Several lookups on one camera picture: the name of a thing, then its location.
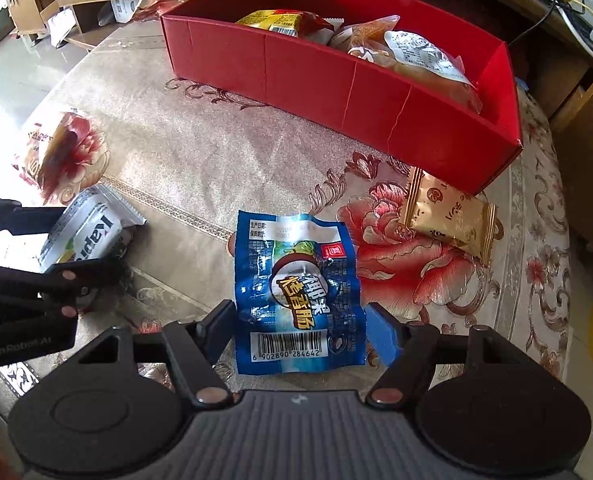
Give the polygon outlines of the white Kaprons wafer packet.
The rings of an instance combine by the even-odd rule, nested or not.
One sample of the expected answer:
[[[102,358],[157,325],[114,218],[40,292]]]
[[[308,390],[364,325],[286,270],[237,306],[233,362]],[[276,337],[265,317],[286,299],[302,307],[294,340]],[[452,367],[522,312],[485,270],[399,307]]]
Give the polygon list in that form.
[[[42,272],[54,264],[122,258],[135,231],[147,219],[109,185],[85,188],[49,232],[38,263]]]

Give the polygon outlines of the blue sausage snack packet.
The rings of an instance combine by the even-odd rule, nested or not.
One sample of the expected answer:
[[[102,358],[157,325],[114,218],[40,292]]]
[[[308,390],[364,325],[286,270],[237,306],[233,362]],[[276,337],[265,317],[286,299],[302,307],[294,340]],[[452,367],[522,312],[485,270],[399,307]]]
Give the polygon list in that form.
[[[234,241],[234,342],[242,375],[365,364],[366,313],[342,222],[241,211]]]

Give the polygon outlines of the round pastry in wrapper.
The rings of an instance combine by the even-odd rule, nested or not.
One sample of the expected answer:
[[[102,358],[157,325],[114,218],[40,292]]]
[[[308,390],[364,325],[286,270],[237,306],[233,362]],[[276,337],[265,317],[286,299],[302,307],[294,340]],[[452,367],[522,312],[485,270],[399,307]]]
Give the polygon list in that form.
[[[30,125],[11,166],[44,205],[66,206],[99,182],[109,162],[106,136],[87,117],[68,110]]]

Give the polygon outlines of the gold wrapped snack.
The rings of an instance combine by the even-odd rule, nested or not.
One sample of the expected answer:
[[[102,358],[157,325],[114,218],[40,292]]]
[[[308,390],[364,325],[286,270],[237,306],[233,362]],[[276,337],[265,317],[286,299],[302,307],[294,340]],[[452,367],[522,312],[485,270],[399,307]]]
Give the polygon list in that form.
[[[490,260],[496,206],[413,167],[403,226],[455,246],[483,264]]]

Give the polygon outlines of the floral embroidered tablecloth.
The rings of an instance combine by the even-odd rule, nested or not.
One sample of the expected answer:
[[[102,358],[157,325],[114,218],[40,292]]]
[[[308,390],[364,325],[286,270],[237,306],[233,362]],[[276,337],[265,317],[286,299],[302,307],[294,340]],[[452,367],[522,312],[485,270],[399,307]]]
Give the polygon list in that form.
[[[406,169],[389,154],[242,96],[176,79],[161,26],[131,24],[98,48],[0,45],[0,195],[40,203],[18,163],[68,110],[106,143],[80,182],[100,179],[147,219],[123,290],[80,315],[76,341],[202,318],[234,296],[227,242],[242,210],[341,220],[361,288],[405,321],[449,335],[485,324],[557,377],[569,351],[569,229],[546,114],[519,93],[522,154],[483,193],[497,208],[493,261],[401,234]]]

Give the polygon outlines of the red cardboard box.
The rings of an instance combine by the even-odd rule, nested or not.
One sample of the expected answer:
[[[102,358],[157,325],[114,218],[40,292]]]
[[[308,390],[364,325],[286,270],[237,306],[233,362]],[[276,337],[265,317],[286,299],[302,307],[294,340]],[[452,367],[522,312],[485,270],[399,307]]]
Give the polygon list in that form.
[[[392,70],[242,24],[244,15],[264,9],[310,11],[351,24],[396,14],[401,29],[461,58],[483,108],[471,112]],[[188,0],[165,13],[162,26],[178,77],[317,122],[460,191],[481,192],[522,151],[507,46],[421,0]]]

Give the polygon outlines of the brown cardboard box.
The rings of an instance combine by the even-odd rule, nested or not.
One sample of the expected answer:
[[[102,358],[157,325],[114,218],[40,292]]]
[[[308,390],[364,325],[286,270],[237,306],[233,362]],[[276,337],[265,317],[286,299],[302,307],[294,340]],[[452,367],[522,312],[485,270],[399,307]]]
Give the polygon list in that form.
[[[593,83],[577,87],[550,125],[567,221],[593,247]]]

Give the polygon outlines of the clear wrapped bread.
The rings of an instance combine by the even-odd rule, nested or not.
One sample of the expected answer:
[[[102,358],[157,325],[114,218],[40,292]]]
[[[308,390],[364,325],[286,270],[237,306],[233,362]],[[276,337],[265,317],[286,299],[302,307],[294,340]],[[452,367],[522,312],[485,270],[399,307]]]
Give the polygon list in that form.
[[[341,28],[328,46],[392,70],[422,87],[481,114],[483,103],[465,76],[462,58],[454,58],[415,32],[395,30],[398,15]]]

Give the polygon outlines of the red yellow snack packet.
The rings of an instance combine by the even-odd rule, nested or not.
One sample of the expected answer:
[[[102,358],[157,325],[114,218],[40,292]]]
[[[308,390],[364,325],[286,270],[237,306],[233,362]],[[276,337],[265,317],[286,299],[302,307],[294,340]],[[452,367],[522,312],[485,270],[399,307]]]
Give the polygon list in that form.
[[[316,13],[286,9],[258,10],[243,16],[237,24],[292,37],[306,37],[319,30],[334,32],[333,25]]]

